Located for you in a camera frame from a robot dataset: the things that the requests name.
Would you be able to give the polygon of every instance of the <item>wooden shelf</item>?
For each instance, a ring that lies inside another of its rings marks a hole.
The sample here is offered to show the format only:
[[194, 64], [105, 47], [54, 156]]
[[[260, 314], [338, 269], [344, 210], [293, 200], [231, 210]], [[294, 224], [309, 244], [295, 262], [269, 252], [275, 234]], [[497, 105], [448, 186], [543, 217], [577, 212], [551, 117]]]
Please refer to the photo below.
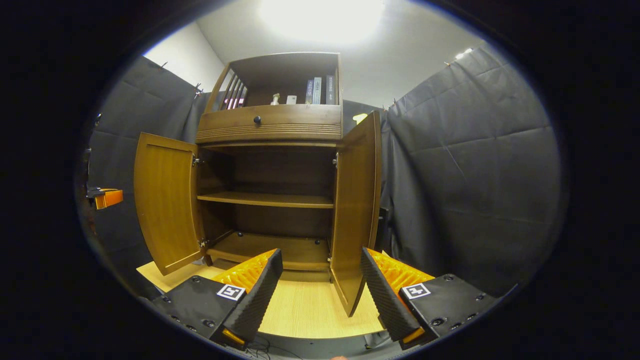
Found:
[[293, 238], [237, 232], [220, 240], [207, 254], [216, 259], [241, 263], [271, 249], [282, 250], [282, 264], [288, 270], [322, 270], [329, 268], [329, 245], [324, 239]]
[[331, 199], [313, 195], [219, 192], [209, 195], [198, 195], [198, 200], [228, 202], [231, 204], [276, 206], [279, 208], [333, 209]]

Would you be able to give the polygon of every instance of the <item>wooden floor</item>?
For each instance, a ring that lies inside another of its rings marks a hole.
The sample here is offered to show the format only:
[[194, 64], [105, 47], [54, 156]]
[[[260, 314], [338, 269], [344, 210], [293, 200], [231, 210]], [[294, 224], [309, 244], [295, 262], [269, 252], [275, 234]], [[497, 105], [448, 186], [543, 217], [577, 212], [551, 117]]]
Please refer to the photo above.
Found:
[[[151, 262], [138, 272], [163, 291], [169, 291], [192, 275], [211, 278], [223, 269], [189, 264], [167, 276]], [[378, 310], [365, 286], [355, 314], [348, 318], [328, 282], [280, 280], [262, 319], [260, 332], [293, 338], [343, 338], [382, 331]]]

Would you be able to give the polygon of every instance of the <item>light wood surface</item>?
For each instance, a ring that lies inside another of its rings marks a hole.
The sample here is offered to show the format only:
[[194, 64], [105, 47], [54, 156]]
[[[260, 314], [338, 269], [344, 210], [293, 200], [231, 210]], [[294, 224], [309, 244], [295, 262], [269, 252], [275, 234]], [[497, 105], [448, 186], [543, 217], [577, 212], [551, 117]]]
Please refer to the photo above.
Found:
[[169, 274], [202, 256], [196, 201], [197, 146], [141, 133], [133, 187], [140, 229], [159, 271]]
[[354, 127], [338, 148], [331, 271], [344, 310], [351, 314], [364, 287], [362, 247], [373, 248], [381, 188], [380, 116]]
[[[204, 113], [196, 143], [220, 141], [309, 139], [340, 140], [340, 105], [295, 104], [249, 106]], [[260, 124], [253, 122], [259, 116]]]
[[238, 232], [229, 234], [207, 249], [212, 258], [241, 263], [274, 248], [282, 250], [282, 264], [290, 270], [323, 270], [329, 268], [329, 247], [326, 240], [268, 236]]
[[[138, 268], [142, 276], [165, 292], [191, 276], [210, 279], [222, 271], [213, 266], [187, 264], [163, 276], [153, 263]], [[382, 330], [378, 310], [366, 286], [355, 313], [347, 317], [330, 283], [286, 281], [282, 278], [258, 329], [267, 334], [308, 339], [343, 338]]]
[[198, 195], [198, 200], [227, 202], [230, 204], [276, 206], [279, 208], [333, 209], [331, 199], [313, 195], [219, 192]]

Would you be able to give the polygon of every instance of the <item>gray fabric backdrop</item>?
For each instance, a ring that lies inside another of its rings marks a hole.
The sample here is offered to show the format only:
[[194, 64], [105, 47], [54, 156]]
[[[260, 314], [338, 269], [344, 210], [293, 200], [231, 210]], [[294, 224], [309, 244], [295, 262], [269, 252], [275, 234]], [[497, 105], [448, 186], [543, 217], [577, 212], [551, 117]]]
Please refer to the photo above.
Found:
[[562, 189], [554, 130], [526, 80], [484, 45], [386, 115], [392, 255], [492, 295], [525, 281], [555, 241]]
[[136, 267], [152, 260], [133, 197], [138, 138], [146, 132], [193, 142], [198, 124], [190, 122], [188, 115], [194, 96], [195, 88], [189, 83], [140, 57], [100, 109], [100, 124], [90, 140], [88, 185], [122, 189], [124, 195], [121, 203], [96, 213], [96, 232], [106, 256], [137, 295], [157, 296], [153, 286], [136, 271]]

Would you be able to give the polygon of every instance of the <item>door panel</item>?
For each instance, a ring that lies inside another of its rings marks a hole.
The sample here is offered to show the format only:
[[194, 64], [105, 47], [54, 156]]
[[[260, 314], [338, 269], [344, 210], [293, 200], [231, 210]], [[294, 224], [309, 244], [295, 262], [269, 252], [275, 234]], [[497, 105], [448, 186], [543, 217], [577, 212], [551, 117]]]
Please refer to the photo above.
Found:
[[141, 133], [133, 192], [140, 229], [163, 275], [202, 257], [196, 200], [197, 146]]
[[331, 272], [348, 316], [353, 316], [364, 288], [362, 247], [373, 248], [376, 240], [380, 142], [380, 114], [373, 112], [344, 137], [338, 148]]

